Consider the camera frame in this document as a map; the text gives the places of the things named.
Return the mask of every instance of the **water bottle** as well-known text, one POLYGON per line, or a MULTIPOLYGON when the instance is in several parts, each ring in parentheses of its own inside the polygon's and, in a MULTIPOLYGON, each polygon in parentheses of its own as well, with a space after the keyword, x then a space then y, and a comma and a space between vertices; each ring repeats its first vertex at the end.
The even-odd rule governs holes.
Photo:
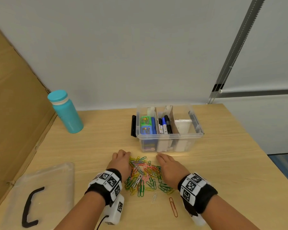
POLYGON ((69 133, 77 133, 83 129, 83 123, 65 90, 51 92, 48 94, 48 100, 69 133))

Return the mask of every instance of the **plastic storage box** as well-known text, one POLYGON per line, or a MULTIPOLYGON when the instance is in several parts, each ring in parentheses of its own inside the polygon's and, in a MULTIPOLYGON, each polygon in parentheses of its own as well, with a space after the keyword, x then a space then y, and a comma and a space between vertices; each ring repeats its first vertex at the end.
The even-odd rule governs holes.
POLYGON ((136 136, 143 152, 185 152, 204 131, 191 105, 139 105, 137 107, 136 136), (160 134, 158 119, 168 115, 173 134, 160 134), (155 119, 157 134, 141 134, 142 116, 155 119))

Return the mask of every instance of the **cardboard box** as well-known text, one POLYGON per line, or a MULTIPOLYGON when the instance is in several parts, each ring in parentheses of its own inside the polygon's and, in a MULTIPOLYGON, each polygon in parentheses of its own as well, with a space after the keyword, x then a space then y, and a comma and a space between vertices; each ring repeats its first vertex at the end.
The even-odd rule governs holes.
POLYGON ((41 84, 0 32, 0 203, 31 162, 56 116, 41 84))

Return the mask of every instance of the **black cable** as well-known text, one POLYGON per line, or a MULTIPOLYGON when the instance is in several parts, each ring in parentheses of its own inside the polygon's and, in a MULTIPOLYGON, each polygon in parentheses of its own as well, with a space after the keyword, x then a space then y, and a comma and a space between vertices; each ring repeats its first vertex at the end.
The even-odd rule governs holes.
POLYGON ((101 224, 101 222, 105 219, 105 218, 107 218, 107 217, 109 217, 108 215, 106 215, 105 217, 103 217, 102 218, 102 220, 100 221, 100 223, 99 223, 99 225, 98 225, 98 227, 96 228, 96 230, 98 230, 98 228, 99 228, 99 226, 100 226, 100 224, 101 224))

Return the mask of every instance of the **wooden table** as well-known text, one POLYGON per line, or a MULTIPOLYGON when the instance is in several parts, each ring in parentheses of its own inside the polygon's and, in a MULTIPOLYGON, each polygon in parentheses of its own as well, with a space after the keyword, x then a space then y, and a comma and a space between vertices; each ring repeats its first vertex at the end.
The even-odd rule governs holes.
MULTIPOLYGON (((288 229, 288 180, 259 148, 223 104, 193 106, 205 135, 190 152, 169 153, 191 172, 207 178, 219 195, 261 230, 288 229)), ((56 118, 25 173, 63 162, 75 164, 75 203, 88 182, 103 171, 113 152, 131 151, 133 157, 147 156, 157 165, 155 153, 142 153, 139 140, 130 136, 131 115, 135 109, 80 112, 84 129, 69 134, 56 118)), ((125 206, 117 226, 100 229, 199 229, 183 208, 176 191, 173 197, 178 217, 170 207, 169 196, 157 189, 144 197, 130 196, 125 190, 125 206)), ((0 206, 0 221, 8 204, 0 206)), ((210 229, 207 225, 201 229, 210 229)))

